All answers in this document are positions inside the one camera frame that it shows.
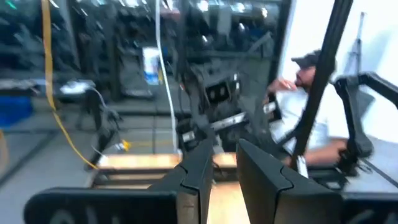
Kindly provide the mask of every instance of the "blue bin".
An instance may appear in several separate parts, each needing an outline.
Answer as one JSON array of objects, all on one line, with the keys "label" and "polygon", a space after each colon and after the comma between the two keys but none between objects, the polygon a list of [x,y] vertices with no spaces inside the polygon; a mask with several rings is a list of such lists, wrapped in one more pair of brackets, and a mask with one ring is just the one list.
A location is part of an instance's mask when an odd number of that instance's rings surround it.
[{"label": "blue bin", "polygon": [[0,128],[9,128],[33,113],[32,102],[26,96],[0,96]]}]

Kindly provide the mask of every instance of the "wooden platform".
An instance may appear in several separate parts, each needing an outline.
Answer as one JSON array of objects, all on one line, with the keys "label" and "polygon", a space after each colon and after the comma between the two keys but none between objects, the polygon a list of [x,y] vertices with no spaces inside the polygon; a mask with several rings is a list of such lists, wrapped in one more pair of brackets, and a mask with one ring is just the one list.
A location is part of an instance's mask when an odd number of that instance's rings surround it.
[{"label": "wooden platform", "polygon": [[[235,153],[216,154],[213,157],[220,167],[236,167]],[[173,169],[180,163],[176,154],[108,155],[99,160],[99,169]]]},{"label": "wooden platform", "polygon": [[[102,158],[98,164],[100,169],[120,169],[120,170],[148,170],[148,169],[173,169],[181,158],[175,154],[157,155],[110,155]],[[235,153],[217,154],[213,160],[220,167],[236,167]],[[113,178],[154,178],[159,179],[163,176],[156,174],[134,174],[118,175]],[[111,185],[99,188],[109,189],[146,189],[149,185]],[[210,204],[208,212],[208,224],[246,224],[249,222],[248,213],[244,204],[241,187],[239,182],[229,182],[215,184],[211,189]]]}]

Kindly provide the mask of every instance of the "yellow cable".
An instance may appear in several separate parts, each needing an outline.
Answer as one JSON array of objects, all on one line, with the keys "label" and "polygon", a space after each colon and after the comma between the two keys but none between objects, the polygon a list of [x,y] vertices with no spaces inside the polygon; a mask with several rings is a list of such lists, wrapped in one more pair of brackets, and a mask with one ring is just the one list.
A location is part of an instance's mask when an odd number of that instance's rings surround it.
[{"label": "yellow cable", "polygon": [[1,147],[1,163],[0,163],[0,173],[3,172],[8,165],[8,148],[6,137],[2,130],[0,130],[0,147]]},{"label": "yellow cable", "polygon": [[54,98],[53,98],[53,61],[52,61],[52,46],[51,46],[51,17],[50,17],[50,4],[49,0],[42,0],[42,12],[43,12],[43,45],[44,45],[44,56],[45,56],[45,94],[47,100],[53,110],[54,118],[57,124],[60,126],[65,138],[67,139],[70,147],[76,152],[76,154],[88,165],[94,169],[98,169],[94,164],[88,161],[80,151],[75,147],[71,140],[68,131],[63,126],[61,119],[56,113]]}]

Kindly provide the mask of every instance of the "white t-shirt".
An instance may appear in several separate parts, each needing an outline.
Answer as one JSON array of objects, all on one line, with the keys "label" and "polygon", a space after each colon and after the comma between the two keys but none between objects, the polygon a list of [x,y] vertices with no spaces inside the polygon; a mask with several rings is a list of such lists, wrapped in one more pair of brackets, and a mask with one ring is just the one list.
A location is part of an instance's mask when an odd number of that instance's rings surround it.
[{"label": "white t-shirt", "polygon": [[[275,95],[282,119],[272,124],[270,128],[272,137],[275,141],[278,141],[289,131],[293,130],[298,121],[300,121],[307,104],[308,94],[299,88],[295,91],[280,91]],[[323,93],[317,117],[308,139],[308,150],[326,146],[333,138],[348,139],[349,134],[343,102],[337,95],[335,87],[328,84]],[[292,152],[295,143],[296,140],[292,139],[284,147]]]}]

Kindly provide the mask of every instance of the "white cable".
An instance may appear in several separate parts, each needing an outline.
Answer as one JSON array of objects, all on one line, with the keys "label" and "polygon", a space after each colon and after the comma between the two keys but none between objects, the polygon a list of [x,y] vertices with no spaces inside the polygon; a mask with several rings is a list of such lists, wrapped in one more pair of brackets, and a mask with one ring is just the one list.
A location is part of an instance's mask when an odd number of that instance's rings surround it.
[{"label": "white cable", "polygon": [[96,92],[96,93],[98,94],[98,96],[99,96],[99,98],[100,98],[100,100],[101,100],[101,104],[102,104],[103,108],[104,108],[104,109],[108,109],[108,106],[106,106],[106,103],[105,103],[105,101],[104,101],[104,98],[102,97],[102,94],[99,93],[99,91],[98,91],[96,88],[94,88],[94,87],[89,87],[89,89],[90,89],[90,90],[93,90],[94,92]]},{"label": "white cable", "polygon": [[174,153],[178,153],[177,135],[175,133],[176,125],[175,125],[174,107],[173,107],[172,96],[170,94],[169,81],[167,80],[166,68],[164,66],[164,61],[163,61],[162,45],[160,44],[160,0],[156,0],[155,29],[156,29],[156,43],[157,43],[157,48],[159,51],[159,58],[160,58],[160,66],[162,67],[163,78],[164,78],[164,81],[166,84],[167,98],[169,99],[169,105],[170,105],[170,114],[171,114],[171,119],[172,119],[172,141],[173,141],[173,147],[174,147],[173,151],[174,151]]},{"label": "white cable", "polygon": [[91,142],[90,142],[91,143],[91,148],[94,149],[94,151],[97,152],[99,155],[101,155],[101,157],[106,157],[102,152],[100,152],[97,148],[95,148],[95,146],[94,146],[94,140],[95,140],[94,137],[95,136],[91,137]]}]

